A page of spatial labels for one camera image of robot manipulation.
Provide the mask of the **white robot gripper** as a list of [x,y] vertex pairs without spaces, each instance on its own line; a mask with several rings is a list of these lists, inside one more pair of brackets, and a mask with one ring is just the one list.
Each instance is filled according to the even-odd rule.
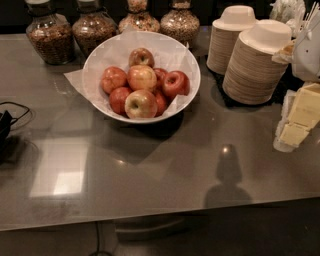
[[[320,82],[320,19],[303,28],[295,42],[272,56],[272,61],[291,64],[292,74],[305,82]],[[288,90],[283,101],[273,147],[293,152],[320,121],[320,84],[301,87],[297,93]]]

